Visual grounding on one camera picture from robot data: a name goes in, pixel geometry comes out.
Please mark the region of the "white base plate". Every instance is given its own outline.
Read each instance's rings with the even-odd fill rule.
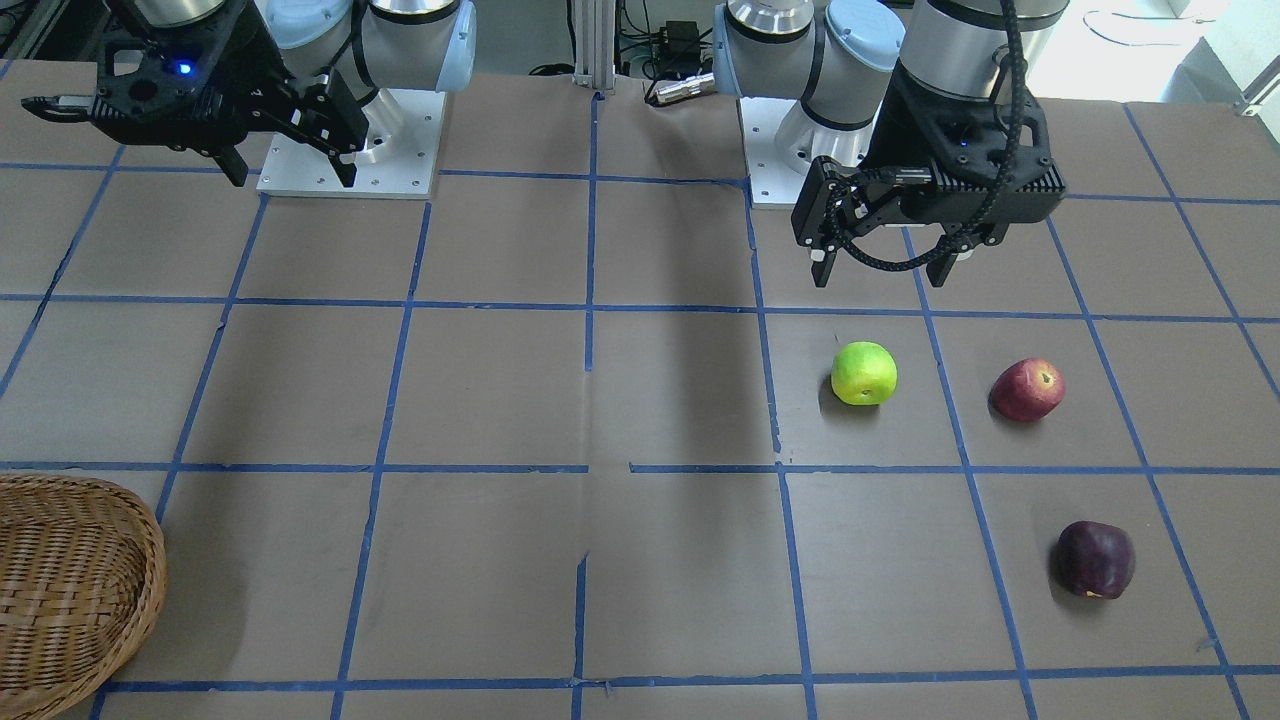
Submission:
[[[742,150],[746,152],[746,170],[751,177],[751,204],[755,208],[790,210],[800,196],[804,176],[787,167],[773,145],[782,118],[787,117],[787,111],[795,104],[795,100],[776,97],[742,97],[739,101]]]
[[[355,187],[342,187],[329,160],[319,150],[276,135],[262,163],[259,192],[288,197],[429,199],[444,129],[447,94],[425,90],[390,92],[408,114],[408,132],[397,137],[394,155],[369,165],[357,163]]]

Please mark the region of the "green apple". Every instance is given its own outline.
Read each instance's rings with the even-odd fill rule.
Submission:
[[[849,405],[879,405],[897,389],[897,364],[874,342],[851,342],[831,364],[831,389]]]

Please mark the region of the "wicker basket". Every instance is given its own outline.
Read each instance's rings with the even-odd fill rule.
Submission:
[[[151,634],[164,592],[164,538],[136,495],[0,474],[0,719],[92,694]]]

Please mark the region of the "metal post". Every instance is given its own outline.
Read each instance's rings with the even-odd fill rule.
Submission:
[[[1280,88],[1280,55],[1262,70],[1262,74],[1249,83],[1240,95],[1243,99],[1235,104],[1235,114],[1242,118],[1252,118],[1262,109],[1272,92]]]
[[[573,82],[593,90],[613,92],[614,0],[573,0],[577,26],[577,61]]]

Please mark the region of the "dark purple fruit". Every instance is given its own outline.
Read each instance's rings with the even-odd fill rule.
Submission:
[[[1133,541],[1114,525],[1079,520],[1062,530],[1050,564],[1053,579],[1068,591],[1115,600],[1133,579]]]

